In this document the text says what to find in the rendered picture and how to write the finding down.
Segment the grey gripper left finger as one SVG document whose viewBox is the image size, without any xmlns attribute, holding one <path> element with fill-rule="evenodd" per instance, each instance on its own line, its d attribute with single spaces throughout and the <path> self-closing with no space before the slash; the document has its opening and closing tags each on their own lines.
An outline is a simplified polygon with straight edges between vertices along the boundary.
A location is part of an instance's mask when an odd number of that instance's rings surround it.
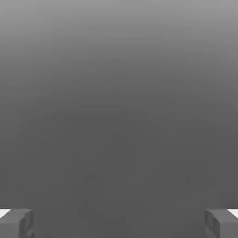
<svg viewBox="0 0 238 238">
<path fill-rule="evenodd" d="M 34 210 L 0 208 L 0 238 L 35 238 Z"/>
</svg>

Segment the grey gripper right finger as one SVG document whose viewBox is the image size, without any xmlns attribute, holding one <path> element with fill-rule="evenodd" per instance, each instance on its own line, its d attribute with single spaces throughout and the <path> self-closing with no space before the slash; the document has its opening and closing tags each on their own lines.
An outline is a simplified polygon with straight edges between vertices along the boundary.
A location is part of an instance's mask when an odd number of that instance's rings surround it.
<svg viewBox="0 0 238 238">
<path fill-rule="evenodd" d="M 207 238 L 238 238 L 238 209 L 206 209 Z"/>
</svg>

